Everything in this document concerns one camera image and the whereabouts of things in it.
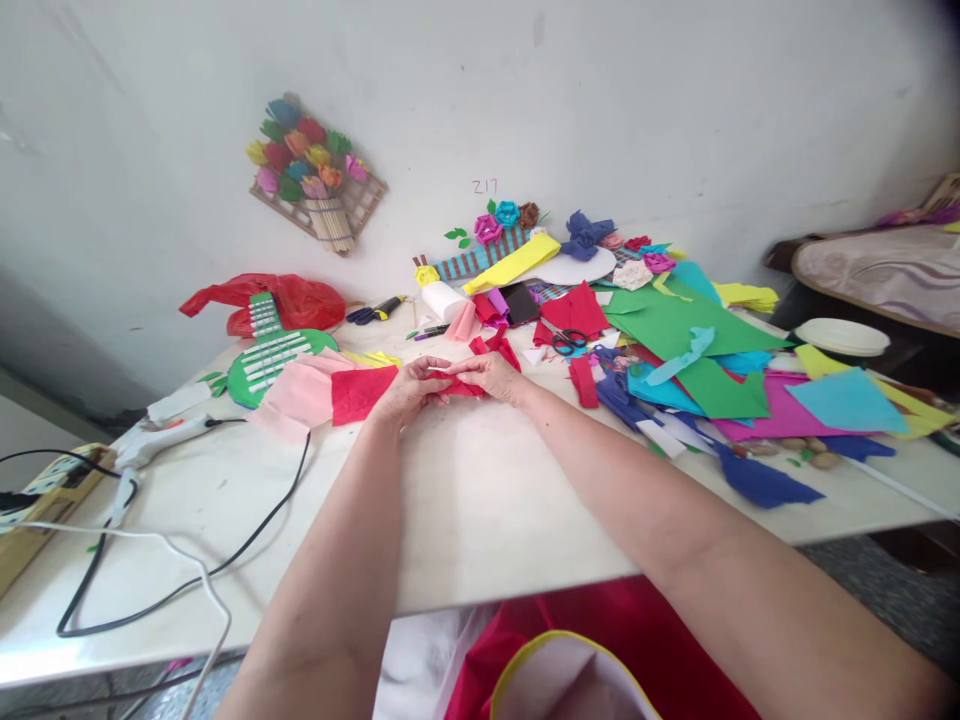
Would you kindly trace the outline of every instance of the pink paper flower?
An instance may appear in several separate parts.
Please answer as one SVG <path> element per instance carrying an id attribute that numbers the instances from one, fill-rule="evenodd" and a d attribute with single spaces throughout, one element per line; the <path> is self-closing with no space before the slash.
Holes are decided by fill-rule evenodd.
<path id="1" fill-rule="evenodd" d="M 500 239 L 503 225 L 498 223 L 493 215 L 481 215 L 473 225 L 473 232 L 477 236 L 477 242 L 486 247 Z"/>

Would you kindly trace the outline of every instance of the forearm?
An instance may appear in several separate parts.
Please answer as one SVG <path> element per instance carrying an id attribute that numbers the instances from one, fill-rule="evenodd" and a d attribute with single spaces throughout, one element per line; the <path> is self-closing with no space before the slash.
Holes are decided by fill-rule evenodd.
<path id="1" fill-rule="evenodd" d="M 399 435 L 398 421 L 364 423 L 270 601 L 225 714 L 265 717 L 268 707 L 296 716 L 312 698 L 327 717 L 369 717 L 396 604 Z"/>
<path id="2" fill-rule="evenodd" d="M 802 555 L 552 393 L 531 387 L 521 407 L 584 505 L 764 718 L 942 709 L 949 681 Z"/>

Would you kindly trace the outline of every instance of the white cable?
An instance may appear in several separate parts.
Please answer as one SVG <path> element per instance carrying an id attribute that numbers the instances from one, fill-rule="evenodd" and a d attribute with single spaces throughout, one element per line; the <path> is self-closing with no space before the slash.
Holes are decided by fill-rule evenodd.
<path id="1" fill-rule="evenodd" d="M 925 495 L 921 495 L 916 490 L 911 490 L 906 485 L 903 485 L 902 483 L 897 482 L 889 475 L 884 475 L 882 472 L 880 472 L 876 468 L 870 467 L 866 463 L 862 463 L 859 460 L 854 460 L 853 458 L 847 458 L 847 457 L 845 457 L 844 460 L 846 460 L 848 463 L 850 463 L 854 467 L 860 468 L 861 470 L 863 470 L 863 472 L 865 472 L 867 475 L 874 478 L 875 480 L 879 480 L 888 488 L 891 488 L 892 490 L 896 490 L 901 495 L 904 495 L 910 498 L 911 500 L 913 500 L 914 502 L 923 505 L 928 510 L 933 510 L 933 512 L 938 513 L 939 515 L 945 517 L 947 520 L 953 523 L 956 523 L 957 525 L 960 525 L 960 515 L 950 512 L 949 510 L 947 510 L 945 507 L 941 505 L 937 505 L 937 503 L 935 503 L 933 500 L 926 497 Z"/>
<path id="2" fill-rule="evenodd" d="M 233 622 L 233 616 L 230 614 L 230 610 L 226 605 L 224 605 L 223 600 L 221 600 L 220 596 L 217 595 L 216 590 L 213 589 L 213 583 L 210 582 L 210 572 L 207 570 L 207 566 L 204 564 L 203 560 L 184 550 L 181 550 L 172 542 L 170 542 L 170 539 L 166 535 L 162 535 L 160 533 L 132 532 L 130 530 L 114 530 L 111 528 L 89 528 L 79 527 L 77 525 L 60 525 L 59 523 L 45 522 L 12 522 L 2 523 L 2 525 L 4 527 L 34 527 L 43 528 L 46 530 L 65 530 L 66 532 L 87 533 L 90 535 L 116 535 L 117 537 L 156 538 L 162 540 L 167 549 L 174 555 L 179 555 L 180 557 L 197 566 L 197 569 L 200 571 L 200 578 L 203 580 L 203 588 L 207 591 L 207 596 L 211 601 L 213 601 L 213 604 L 217 606 L 220 614 L 223 615 L 224 625 L 223 632 L 220 634 L 220 639 L 217 640 L 217 644 L 210 653 L 210 657 L 207 658 L 207 662 L 204 664 L 203 670 L 200 672 L 200 676 L 197 678 L 197 686 L 193 689 L 193 693 L 190 695 L 190 699 L 187 701 L 187 706 L 180 715 L 180 720 L 187 720 L 187 718 L 190 717 L 190 713 L 193 711 L 193 706 L 197 702 L 197 697 L 200 695 L 200 688 L 203 687 L 204 681 L 207 679 L 207 676 L 213 669 L 213 664 L 216 662 L 217 656 L 220 654 L 220 650 L 223 648 L 223 643 L 227 639 L 227 633 L 230 632 L 230 624 Z"/>

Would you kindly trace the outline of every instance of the tiled floor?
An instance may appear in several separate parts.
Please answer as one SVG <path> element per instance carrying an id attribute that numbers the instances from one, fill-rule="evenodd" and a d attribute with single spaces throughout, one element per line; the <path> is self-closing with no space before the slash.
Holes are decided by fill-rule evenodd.
<path id="1" fill-rule="evenodd" d="M 960 578 L 927 577 L 891 559 L 865 537 L 848 538 L 804 548 L 802 552 L 892 627 L 901 637 L 960 679 Z M 199 668 L 198 660 L 181 672 Z M 236 675 L 239 664 L 216 669 L 204 685 L 194 709 L 195 720 L 213 717 L 214 710 Z M 114 691 L 129 692 L 152 683 L 162 666 L 113 673 Z M 176 720 L 192 683 L 153 696 L 133 716 L 136 720 Z M 18 709 L 59 706 L 106 695 L 104 680 L 95 676 L 17 688 L 0 693 L 0 720 L 22 717 Z M 120 720 L 127 710 L 112 716 L 105 708 L 66 714 L 70 720 Z M 49 717 L 59 718 L 59 713 Z"/>

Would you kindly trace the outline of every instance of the red plastic bag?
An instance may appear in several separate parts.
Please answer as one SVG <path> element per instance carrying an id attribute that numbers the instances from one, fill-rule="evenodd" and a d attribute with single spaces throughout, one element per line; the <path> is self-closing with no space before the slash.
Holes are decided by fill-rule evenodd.
<path id="1" fill-rule="evenodd" d="M 180 312 L 194 317 L 208 302 L 235 305 L 237 310 L 227 320 L 227 335 L 253 337 L 250 326 L 250 298 L 272 292 L 285 330 L 314 328 L 326 330 L 343 320 L 346 303 L 329 285 L 304 280 L 299 275 L 237 275 L 223 285 L 211 285 L 197 292 L 180 306 Z"/>

